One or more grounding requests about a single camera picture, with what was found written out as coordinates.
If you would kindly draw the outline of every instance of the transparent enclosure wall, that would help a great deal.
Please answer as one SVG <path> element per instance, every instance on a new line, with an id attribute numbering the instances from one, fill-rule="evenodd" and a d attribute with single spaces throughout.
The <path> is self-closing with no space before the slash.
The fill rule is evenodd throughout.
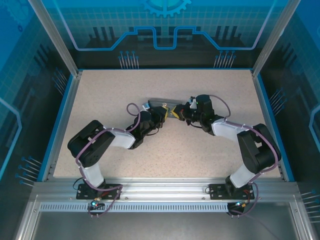
<path id="1" fill-rule="evenodd" d="M 8 240 L 19 227 L 70 73 L 26 0 L 0 0 L 0 51 L 0 239 Z"/>
<path id="2" fill-rule="evenodd" d="M 287 0 L 43 0 L 81 69 L 251 68 Z"/>
<path id="3" fill-rule="evenodd" d="M 301 0 L 261 71 L 293 176 L 309 215 L 320 205 L 320 1 Z"/>

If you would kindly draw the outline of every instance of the speckled beige surface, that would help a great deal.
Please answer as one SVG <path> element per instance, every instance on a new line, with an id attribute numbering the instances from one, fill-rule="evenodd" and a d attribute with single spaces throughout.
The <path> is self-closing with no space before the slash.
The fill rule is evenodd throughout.
<path id="1" fill-rule="evenodd" d="M 56 178 L 80 177 L 68 141 L 96 119 L 106 127 L 126 128 L 134 117 L 128 103 L 141 106 L 150 98 L 187 101 L 190 96 L 215 94 L 231 108 L 229 120 L 255 125 L 264 123 L 249 70 L 85 70 L 54 171 Z M 212 99 L 216 114 L 225 106 Z M 105 177 L 226 177 L 241 164 L 237 143 L 211 136 L 185 122 L 168 118 L 159 133 L 145 137 L 135 150 L 110 147 L 99 161 Z M 278 169 L 264 177 L 279 177 Z"/>

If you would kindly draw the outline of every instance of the black bracket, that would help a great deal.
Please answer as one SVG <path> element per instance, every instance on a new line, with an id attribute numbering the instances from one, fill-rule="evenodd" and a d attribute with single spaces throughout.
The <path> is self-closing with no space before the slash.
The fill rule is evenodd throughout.
<path id="1" fill-rule="evenodd" d="M 105 188 L 106 189 L 110 189 L 110 188 L 114 188 L 119 186 L 119 184 L 105 184 Z M 101 197 L 102 200 L 114 200 L 116 195 L 117 195 L 117 191 L 119 191 L 119 189 L 115 189 L 112 191 L 109 191 L 107 194 L 103 195 Z M 98 196 L 98 191 L 92 189 L 88 184 L 86 183 L 82 183 L 78 185 L 78 190 L 76 193 L 76 199 L 78 200 L 93 200 Z"/>
<path id="2" fill-rule="evenodd" d="M 255 199 L 253 187 L 248 184 L 238 188 L 232 197 L 229 195 L 224 183 L 209 184 L 206 193 L 210 194 L 211 200 L 247 200 L 248 195 L 244 192 L 245 190 L 249 191 L 250 200 Z"/>

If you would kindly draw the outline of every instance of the yellow object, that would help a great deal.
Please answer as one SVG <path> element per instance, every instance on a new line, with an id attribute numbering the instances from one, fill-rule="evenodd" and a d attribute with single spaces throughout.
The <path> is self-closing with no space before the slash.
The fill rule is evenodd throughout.
<path id="1" fill-rule="evenodd" d="M 177 107 L 177 106 L 174 106 L 174 108 L 172 108 L 171 113 L 172 113 L 173 116 L 175 116 L 177 119 L 180 119 L 179 115 L 174 112 L 174 110 L 176 109 L 176 107 Z"/>
<path id="2" fill-rule="evenodd" d="M 166 106 L 162 106 L 162 107 L 166 110 L 165 115 L 164 115 L 164 120 L 166 120 L 168 117 L 169 108 Z"/>

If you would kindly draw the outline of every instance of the robotic arm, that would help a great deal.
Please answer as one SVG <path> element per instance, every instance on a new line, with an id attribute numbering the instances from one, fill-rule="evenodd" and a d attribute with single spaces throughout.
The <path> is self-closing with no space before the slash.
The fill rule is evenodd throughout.
<path id="1" fill-rule="evenodd" d="M 106 184 L 98 164 L 108 147 L 135 149 L 151 131 L 162 128 L 169 109 L 151 104 L 144 104 L 143 108 L 126 130 L 106 129 L 99 121 L 94 120 L 69 141 L 67 147 L 76 158 L 85 181 L 83 187 L 94 191 L 91 195 L 85 195 L 88 199 L 111 199 L 103 198 L 104 192 L 111 189 L 112 184 Z M 226 117 L 215 114 L 209 95 L 191 97 L 186 104 L 176 105 L 171 109 L 171 113 L 187 125 L 199 123 L 202 130 L 212 136 L 238 142 L 243 165 L 225 180 L 223 191 L 227 192 L 228 199 L 237 199 L 239 193 L 248 188 L 248 183 L 272 165 L 272 168 L 276 167 L 275 164 L 281 158 L 281 153 L 265 125 L 260 123 L 251 127 L 228 121 Z"/>
<path id="2" fill-rule="evenodd" d="M 197 122 L 200 123 L 203 131 L 210 135 L 238 142 L 243 165 L 226 178 L 225 188 L 230 197 L 234 197 L 238 190 L 276 162 L 270 146 L 250 129 L 260 133 L 273 147 L 277 159 L 281 159 L 280 150 L 264 124 L 245 127 L 216 115 L 209 95 L 191 97 L 185 105 L 179 104 L 171 112 L 179 120 L 186 121 L 187 125 Z"/>
<path id="3" fill-rule="evenodd" d="M 137 148 L 151 131 L 162 128 L 168 116 L 168 110 L 162 106 L 142 110 L 139 113 L 140 116 L 134 119 L 133 124 L 127 127 L 126 131 L 118 128 L 107 131 L 99 121 L 93 120 L 78 132 L 69 141 L 67 147 L 74 158 L 77 158 L 78 154 L 85 149 L 78 161 L 81 163 L 80 172 L 88 186 L 92 189 L 107 189 L 109 184 L 106 185 L 98 163 L 107 148 L 121 147 L 131 150 Z M 86 147 L 102 131 L 104 132 L 89 147 Z M 98 197 L 102 195 L 98 190 L 95 193 Z"/>

